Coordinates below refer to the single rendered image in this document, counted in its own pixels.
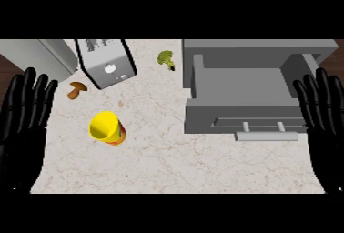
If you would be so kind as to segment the brown mushroom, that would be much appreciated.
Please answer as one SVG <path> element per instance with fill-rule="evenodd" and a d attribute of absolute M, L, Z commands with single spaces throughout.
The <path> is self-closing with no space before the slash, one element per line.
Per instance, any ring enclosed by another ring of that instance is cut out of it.
<path fill-rule="evenodd" d="M 73 87 L 73 89 L 67 93 L 67 98 L 75 99 L 79 95 L 79 92 L 86 90 L 86 86 L 81 82 L 70 82 L 69 85 Z"/>

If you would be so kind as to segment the pale grey appliance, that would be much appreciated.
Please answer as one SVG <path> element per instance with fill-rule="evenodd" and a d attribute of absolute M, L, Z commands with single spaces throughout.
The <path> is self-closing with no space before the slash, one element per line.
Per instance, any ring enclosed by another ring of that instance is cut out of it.
<path fill-rule="evenodd" d="M 20 70 L 32 67 L 57 82 L 70 77 L 78 67 L 78 57 L 63 39 L 0 39 L 0 55 Z"/>

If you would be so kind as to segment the grey open drawer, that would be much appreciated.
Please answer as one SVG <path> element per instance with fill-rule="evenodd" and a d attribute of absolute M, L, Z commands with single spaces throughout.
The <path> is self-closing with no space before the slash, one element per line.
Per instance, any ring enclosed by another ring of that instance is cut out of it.
<path fill-rule="evenodd" d="M 243 130 L 305 132 L 292 81 L 318 67 L 309 54 L 293 54 L 280 68 L 206 68 L 193 56 L 191 98 L 185 104 L 187 134 L 231 134 Z"/>

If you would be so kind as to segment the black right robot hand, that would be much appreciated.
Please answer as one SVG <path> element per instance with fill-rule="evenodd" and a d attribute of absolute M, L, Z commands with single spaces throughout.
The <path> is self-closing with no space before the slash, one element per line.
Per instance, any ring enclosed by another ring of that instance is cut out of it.
<path fill-rule="evenodd" d="M 344 195 L 344 86 L 323 68 L 292 81 L 306 127 L 314 176 L 326 194 Z"/>

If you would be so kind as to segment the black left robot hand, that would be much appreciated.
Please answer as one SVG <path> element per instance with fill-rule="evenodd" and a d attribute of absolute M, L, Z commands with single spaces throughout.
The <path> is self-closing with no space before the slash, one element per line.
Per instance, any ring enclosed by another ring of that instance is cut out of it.
<path fill-rule="evenodd" d="M 32 67 L 11 77 L 0 109 L 0 197 L 29 194 L 36 182 L 55 88 Z"/>

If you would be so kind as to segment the grey cabinet body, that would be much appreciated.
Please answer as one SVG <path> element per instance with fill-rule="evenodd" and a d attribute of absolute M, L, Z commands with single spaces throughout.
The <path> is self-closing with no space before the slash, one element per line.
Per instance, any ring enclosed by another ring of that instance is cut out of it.
<path fill-rule="evenodd" d="M 333 39 L 182 39 L 182 88 L 190 88 L 193 56 L 206 68 L 280 68 L 293 54 L 317 64 L 336 51 Z"/>

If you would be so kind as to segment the green broccoli floret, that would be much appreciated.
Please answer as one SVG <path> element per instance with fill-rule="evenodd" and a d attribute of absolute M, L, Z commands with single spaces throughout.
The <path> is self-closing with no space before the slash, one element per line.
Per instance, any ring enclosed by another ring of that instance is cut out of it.
<path fill-rule="evenodd" d="M 165 64 L 171 71 L 174 70 L 172 52 L 169 50 L 165 50 L 157 54 L 156 62 L 160 65 Z"/>

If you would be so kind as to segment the grey box with black edges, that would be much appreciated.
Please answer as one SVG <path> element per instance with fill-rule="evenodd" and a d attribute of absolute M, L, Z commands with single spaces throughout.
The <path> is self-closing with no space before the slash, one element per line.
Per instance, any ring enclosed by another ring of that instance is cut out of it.
<path fill-rule="evenodd" d="M 137 67 L 123 39 L 75 39 L 81 70 L 97 89 L 137 75 Z"/>

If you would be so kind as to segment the yellow cup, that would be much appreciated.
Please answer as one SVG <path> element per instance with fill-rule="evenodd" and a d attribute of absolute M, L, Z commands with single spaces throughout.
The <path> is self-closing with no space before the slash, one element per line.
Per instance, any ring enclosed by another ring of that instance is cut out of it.
<path fill-rule="evenodd" d="M 126 131 L 116 114 L 112 111 L 98 112 L 88 123 L 89 137 L 112 146 L 117 146 L 125 138 Z"/>

